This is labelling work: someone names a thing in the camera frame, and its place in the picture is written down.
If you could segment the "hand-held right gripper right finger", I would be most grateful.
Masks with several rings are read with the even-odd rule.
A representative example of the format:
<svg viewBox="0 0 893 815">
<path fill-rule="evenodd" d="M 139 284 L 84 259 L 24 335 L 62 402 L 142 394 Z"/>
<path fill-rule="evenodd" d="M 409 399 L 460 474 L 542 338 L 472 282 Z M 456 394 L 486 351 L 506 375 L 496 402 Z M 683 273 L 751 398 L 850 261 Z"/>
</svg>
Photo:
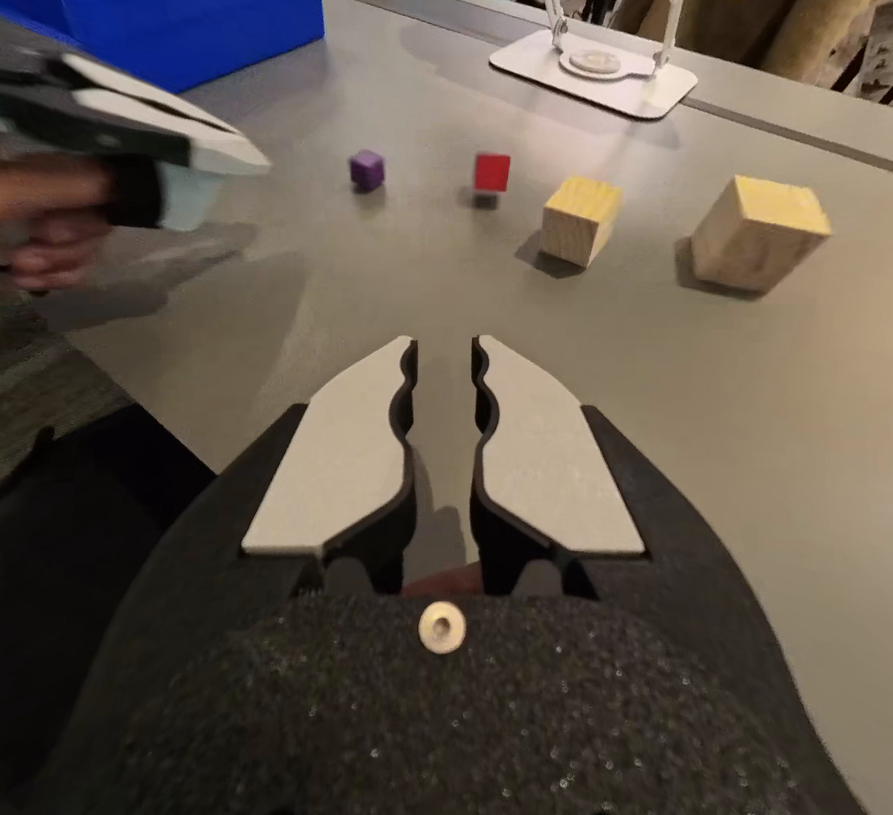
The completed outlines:
<svg viewBox="0 0 893 815">
<path fill-rule="evenodd" d="M 530 566 L 597 597 L 598 570 L 646 564 L 643 538 L 578 397 L 489 334 L 472 340 L 471 527 L 483 589 L 510 595 Z"/>
</svg>

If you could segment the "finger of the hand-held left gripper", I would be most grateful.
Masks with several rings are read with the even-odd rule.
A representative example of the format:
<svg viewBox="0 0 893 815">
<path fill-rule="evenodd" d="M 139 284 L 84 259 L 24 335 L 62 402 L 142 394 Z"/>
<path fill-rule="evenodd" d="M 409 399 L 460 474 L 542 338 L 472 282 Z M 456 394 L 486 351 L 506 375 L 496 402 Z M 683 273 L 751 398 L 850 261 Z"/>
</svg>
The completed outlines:
<svg viewBox="0 0 893 815">
<path fill-rule="evenodd" d="M 239 132 L 235 127 L 178 95 L 75 53 L 61 55 L 61 73 L 73 81 L 75 90 L 95 88 L 116 93 L 171 115 L 199 120 L 215 129 Z"/>
<path fill-rule="evenodd" d="M 75 90 L 75 101 L 91 110 L 119 119 L 176 133 L 189 142 L 189 165 L 219 175 L 262 175 L 270 160 L 241 132 L 211 117 L 197 118 L 167 106 L 151 105 L 129 95 L 100 88 Z"/>
</svg>

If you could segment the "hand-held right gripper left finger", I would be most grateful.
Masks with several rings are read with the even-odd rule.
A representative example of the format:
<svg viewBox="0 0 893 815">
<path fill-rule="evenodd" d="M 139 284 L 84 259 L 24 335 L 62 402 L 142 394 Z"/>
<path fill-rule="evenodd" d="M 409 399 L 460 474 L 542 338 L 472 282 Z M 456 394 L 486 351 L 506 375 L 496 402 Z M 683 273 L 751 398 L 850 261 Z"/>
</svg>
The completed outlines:
<svg viewBox="0 0 893 815">
<path fill-rule="evenodd" d="M 361 563 L 395 595 L 417 526 L 413 391 L 418 343 L 406 335 L 333 377 L 307 404 L 241 541 L 252 557 Z"/>
</svg>

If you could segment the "medium wooden cube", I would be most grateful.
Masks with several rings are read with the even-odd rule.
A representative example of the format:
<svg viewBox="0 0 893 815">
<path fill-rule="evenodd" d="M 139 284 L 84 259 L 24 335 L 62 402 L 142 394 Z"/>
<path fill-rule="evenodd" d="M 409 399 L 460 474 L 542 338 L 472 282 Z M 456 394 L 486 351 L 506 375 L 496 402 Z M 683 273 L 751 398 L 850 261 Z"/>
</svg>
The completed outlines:
<svg viewBox="0 0 893 815">
<path fill-rule="evenodd" d="M 622 202 L 619 186 L 568 177 L 543 207 L 540 252 L 585 271 L 609 241 Z"/>
</svg>

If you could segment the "red wooden cube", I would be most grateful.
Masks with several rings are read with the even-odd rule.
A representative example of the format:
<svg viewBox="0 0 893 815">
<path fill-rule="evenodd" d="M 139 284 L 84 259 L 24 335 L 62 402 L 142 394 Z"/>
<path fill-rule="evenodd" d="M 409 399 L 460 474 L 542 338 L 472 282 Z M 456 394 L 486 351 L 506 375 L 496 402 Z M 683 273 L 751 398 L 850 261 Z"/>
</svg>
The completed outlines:
<svg viewBox="0 0 893 815">
<path fill-rule="evenodd" d="M 473 168 L 473 192 L 501 195 L 507 191 L 511 156 L 497 152 L 478 152 Z"/>
</svg>

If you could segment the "person's left hand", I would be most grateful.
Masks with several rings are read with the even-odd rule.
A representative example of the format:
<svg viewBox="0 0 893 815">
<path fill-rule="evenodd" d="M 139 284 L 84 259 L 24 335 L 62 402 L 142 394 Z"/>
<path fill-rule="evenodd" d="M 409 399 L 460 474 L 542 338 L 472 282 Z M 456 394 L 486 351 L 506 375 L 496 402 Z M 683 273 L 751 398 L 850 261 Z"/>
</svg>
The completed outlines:
<svg viewBox="0 0 893 815">
<path fill-rule="evenodd" d="M 25 230 L 24 242 L 8 252 L 11 283 L 35 293 L 83 281 L 111 232 L 102 210 L 112 192 L 107 168 L 83 156 L 35 153 L 2 162 L 2 228 Z"/>
</svg>

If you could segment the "purple wooden cube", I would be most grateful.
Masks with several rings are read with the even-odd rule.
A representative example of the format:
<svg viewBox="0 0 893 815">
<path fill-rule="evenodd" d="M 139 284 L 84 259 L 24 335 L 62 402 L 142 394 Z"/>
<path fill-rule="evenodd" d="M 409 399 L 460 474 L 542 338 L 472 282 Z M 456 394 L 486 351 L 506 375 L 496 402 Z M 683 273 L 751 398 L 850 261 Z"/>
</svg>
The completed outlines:
<svg viewBox="0 0 893 815">
<path fill-rule="evenodd" d="M 348 168 L 353 190 L 369 194 L 385 183 L 385 161 L 382 155 L 369 149 L 361 149 L 350 155 Z"/>
</svg>

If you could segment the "person's leg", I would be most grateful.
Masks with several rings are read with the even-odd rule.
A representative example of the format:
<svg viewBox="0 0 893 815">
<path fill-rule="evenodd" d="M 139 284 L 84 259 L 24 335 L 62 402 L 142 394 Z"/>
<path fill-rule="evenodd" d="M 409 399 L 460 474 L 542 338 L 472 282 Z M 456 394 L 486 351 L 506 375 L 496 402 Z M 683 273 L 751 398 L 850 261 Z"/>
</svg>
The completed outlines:
<svg viewBox="0 0 893 815">
<path fill-rule="evenodd" d="M 134 577 L 215 477 L 131 405 L 40 430 L 2 479 L 2 813 L 24 805 Z"/>
</svg>

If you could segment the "large plain wooden cube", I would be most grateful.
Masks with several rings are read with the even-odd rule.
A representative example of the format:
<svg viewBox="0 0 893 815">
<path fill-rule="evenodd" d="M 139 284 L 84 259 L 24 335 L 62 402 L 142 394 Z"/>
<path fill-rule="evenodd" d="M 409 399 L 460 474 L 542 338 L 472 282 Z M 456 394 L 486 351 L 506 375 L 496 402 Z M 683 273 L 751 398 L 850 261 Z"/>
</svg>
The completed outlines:
<svg viewBox="0 0 893 815">
<path fill-rule="evenodd" d="M 765 296 L 831 236 L 809 187 L 737 174 L 690 238 L 691 270 L 700 283 Z"/>
</svg>

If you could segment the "white folding stand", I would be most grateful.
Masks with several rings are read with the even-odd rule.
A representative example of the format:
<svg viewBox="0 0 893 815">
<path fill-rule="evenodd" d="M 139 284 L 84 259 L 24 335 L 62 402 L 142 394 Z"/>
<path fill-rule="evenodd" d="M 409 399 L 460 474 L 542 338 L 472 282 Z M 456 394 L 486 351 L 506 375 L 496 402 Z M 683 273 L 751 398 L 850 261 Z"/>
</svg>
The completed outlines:
<svg viewBox="0 0 893 815">
<path fill-rule="evenodd" d="M 545 0 L 547 27 L 489 56 L 501 73 L 570 95 L 630 119 L 659 120 L 698 82 L 671 63 L 684 0 L 670 0 L 663 39 L 645 55 L 575 35 L 561 0 Z"/>
</svg>

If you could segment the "tan chair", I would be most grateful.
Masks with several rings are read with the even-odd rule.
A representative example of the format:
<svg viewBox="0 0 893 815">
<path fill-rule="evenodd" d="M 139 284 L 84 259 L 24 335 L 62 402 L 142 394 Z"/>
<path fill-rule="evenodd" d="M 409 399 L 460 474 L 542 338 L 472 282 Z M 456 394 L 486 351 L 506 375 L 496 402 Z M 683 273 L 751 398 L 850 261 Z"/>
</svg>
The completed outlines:
<svg viewBox="0 0 893 815">
<path fill-rule="evenodd" d="M 684 0 L 679 49 L 827 89 L 866 45 L 876 10 L 891 0 Z"/>
</svg>

